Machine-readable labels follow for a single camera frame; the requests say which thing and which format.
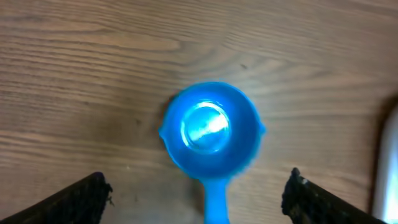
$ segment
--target table surface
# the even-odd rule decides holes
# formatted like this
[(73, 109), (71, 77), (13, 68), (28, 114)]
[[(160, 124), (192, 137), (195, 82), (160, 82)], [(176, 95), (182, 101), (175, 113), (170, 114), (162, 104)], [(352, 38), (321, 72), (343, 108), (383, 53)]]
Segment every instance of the table surface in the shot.
[(369, 211), (397, 57), (395, 0), (2, 0), (0, 218), (99, 170), (103, 223), (201, 223), (202, 189), (157, 130), (203, 80), (242, 89), (268, 129), (231, 223), (290, 223), (293, 167)]

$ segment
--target blue plastic handle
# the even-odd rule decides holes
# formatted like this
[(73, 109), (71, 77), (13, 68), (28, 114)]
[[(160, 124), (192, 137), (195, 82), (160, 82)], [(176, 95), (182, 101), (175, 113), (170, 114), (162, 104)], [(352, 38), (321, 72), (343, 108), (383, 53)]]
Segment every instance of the blue plastic handle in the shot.
[(226, 205), (226, 186), (228, 180), (204, 180), (205, 224), (229, 224)]

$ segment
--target blue measuring cup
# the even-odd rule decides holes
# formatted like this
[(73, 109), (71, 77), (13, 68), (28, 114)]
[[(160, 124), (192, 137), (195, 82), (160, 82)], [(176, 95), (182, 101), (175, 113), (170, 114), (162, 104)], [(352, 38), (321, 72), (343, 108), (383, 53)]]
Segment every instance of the blue measuring cup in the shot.
[(171, 102), (159, 133), (174, 163), (205, 187), (205, 224), (229, 223), (227, 185), (265, 133), (254, 105), (227, 83), (192, 85)]

